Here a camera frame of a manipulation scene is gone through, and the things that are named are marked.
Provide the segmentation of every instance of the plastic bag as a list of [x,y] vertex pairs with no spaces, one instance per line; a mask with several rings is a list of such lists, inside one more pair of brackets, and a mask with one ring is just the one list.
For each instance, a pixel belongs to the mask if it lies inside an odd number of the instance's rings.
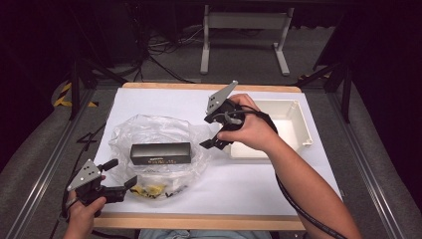
[[[118,159],[118,166],[110,174],[123,184],[137,175],[137,185],[130,191],[147,198],[168,198],[188,187],[199,178],[207,165],[210,154],[199,145],[209,138],[207,124],[193,125],[185,120],[167,117],[137,115],[113,130],[111,159]],[[190,142],[191,163],[134,165],[130,149],[136,143]]]

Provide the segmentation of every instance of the forearm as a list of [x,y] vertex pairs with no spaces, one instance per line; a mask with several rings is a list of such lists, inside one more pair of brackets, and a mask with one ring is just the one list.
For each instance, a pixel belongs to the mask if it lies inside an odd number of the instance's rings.
[[[298,205],[316,220],[347,238],[360,238],[359,232],[337,194],[282,139],[269,140],[264,152],[270,158],[276,174]],[[301,217],[313,238],[327,236]]]

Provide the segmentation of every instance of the white paper sheet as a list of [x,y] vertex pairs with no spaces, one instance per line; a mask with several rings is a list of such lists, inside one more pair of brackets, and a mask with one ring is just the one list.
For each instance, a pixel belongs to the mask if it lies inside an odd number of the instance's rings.
[[[109,161],[108,141],[114,127],[135,115],[151,115],[188,120],[192,124],[204,121],[208,96],[215,91],[119,89],[115,95],[105,133],[95,158],[96,164]],[[313,144],[301,152],[307,161],[339,195],[334,176],[322,147],[308,102],[304,94],[247,93],[254,100],[298,100],[307,122]],[[218,130],[217,124],[210,124]],[[161,201],[140,198],[131,193],[124,202],[107,204],[104,212],[230,214],[230,215],[297,215],[278,188],[275,172],[267,160],[230,160],[223,152],[212,148],[214,159],[199,180],[178,195]],[[111,176],[103,182],[117,186]]]

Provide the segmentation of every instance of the white metal stand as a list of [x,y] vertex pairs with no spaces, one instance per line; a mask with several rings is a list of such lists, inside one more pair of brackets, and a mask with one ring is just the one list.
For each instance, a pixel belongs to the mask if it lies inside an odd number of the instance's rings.
[[236,28],[236,29],[273,29],[282,30],[282,35],[278,43],[274,43],[274,50],[279,60],[280,68],[284,76],[290,74],[288,64],[283,54],[283,46],[288,35],[289,26],[292,21],[294,8],[290,8],[287,13],[230,13],[230,12],[210,12],[209,6],[205,6],[204,11],[204,47],[202,49],[202,61],[200,73],[208,73],[210,57],[210,28]]

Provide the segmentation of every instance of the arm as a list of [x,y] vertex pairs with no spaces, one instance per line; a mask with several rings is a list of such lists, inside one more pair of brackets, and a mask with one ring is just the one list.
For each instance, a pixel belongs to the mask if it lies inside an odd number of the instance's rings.
[[[69,199],[75,198],[76,192],[72,191]],[[88,238],[94,228],[94,215],[97,211],[103,209],[106,204],[106,198],[100,197],[88,206],[78,201],[69,208],[71,218],[66,230],[65,239],[83,239]]]
[[[248,95],[235,95],[230,100],[259,110]],[[337,194],[262,119],[247,114],[241,129],[222,131],[218,138],[240,141],[251,148],[262,150],[269,157],[283,185],[304,211],[347,238],[361,238],[350,213]],[[312,238],[330,238],[305,218],[301,217],[301,220]]]

